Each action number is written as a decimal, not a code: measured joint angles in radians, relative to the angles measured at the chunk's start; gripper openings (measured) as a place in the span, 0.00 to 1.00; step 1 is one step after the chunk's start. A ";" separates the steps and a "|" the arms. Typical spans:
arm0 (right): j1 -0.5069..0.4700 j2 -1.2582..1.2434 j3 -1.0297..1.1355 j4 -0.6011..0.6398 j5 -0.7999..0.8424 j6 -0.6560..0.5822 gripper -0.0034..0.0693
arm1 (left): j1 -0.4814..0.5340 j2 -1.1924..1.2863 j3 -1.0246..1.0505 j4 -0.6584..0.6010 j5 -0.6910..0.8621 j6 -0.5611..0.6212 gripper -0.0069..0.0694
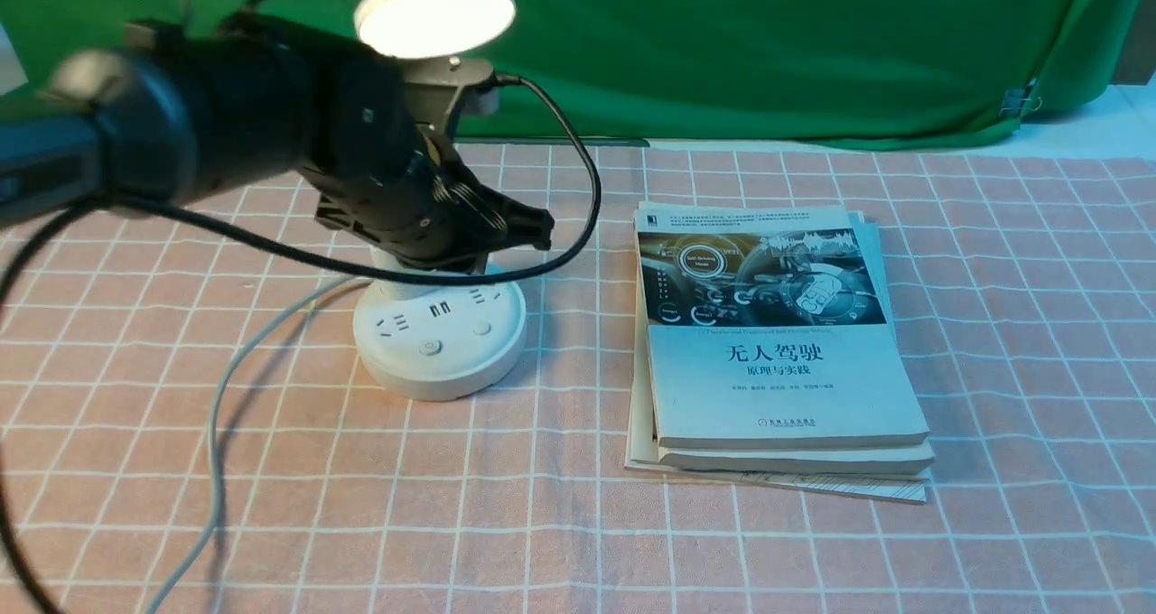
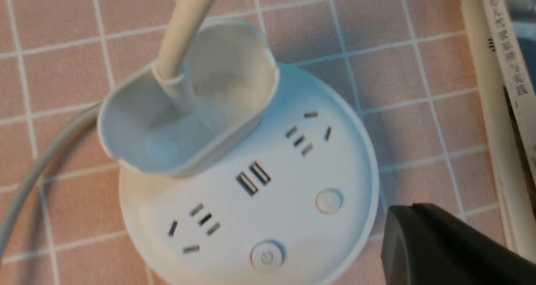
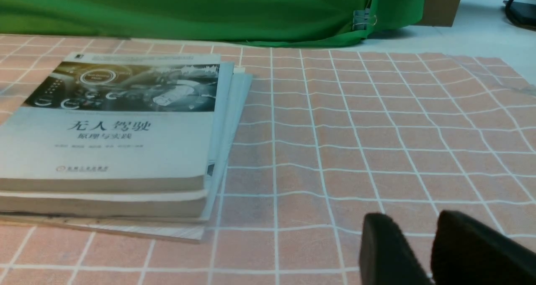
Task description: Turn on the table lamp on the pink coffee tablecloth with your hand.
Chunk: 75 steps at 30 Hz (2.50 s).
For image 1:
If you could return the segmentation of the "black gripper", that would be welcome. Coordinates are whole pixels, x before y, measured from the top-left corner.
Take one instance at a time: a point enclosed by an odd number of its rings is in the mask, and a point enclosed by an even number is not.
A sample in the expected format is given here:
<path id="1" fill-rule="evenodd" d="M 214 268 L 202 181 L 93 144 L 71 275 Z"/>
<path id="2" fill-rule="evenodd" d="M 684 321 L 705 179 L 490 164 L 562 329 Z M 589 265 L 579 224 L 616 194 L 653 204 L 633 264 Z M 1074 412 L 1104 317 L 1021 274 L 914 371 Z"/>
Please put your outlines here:
<path id="1" fill-rule="evenodd" d="M 479 275 L 489 252 L 512 247 L 553 247 L 555 219 L 549 210 L 505 194 L 484 194 L 479 219 L 480 182 L 458 154 L 437 141 L 420 140 L 409 151 L 377 153 L 364 171 L 312 169 L 319 193 L 314 220 L 343 230 L 392 256 L 403 269 Z"/>

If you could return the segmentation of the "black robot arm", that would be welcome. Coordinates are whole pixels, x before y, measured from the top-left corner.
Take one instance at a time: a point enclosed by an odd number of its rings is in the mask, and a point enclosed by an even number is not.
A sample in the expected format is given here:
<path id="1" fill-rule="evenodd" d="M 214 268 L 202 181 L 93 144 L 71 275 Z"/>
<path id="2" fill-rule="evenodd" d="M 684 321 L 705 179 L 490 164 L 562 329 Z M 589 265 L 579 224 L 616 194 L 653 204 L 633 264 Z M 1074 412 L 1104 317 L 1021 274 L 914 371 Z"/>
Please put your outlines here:
<path id="1" fill-rule="evenodd" d="M 3 121 L 3 228 L 96 197 L 185 207 L 298 172 L 324 227 L 468 273 L 553 244 L 548 210 L 484 186 L 452 145 L 465 104 L 496 84 L 488 62 L 403 61 L 252 12 L 199 39 L 131 22 L 120 47 L 71 54 L 34 114 Z"/>

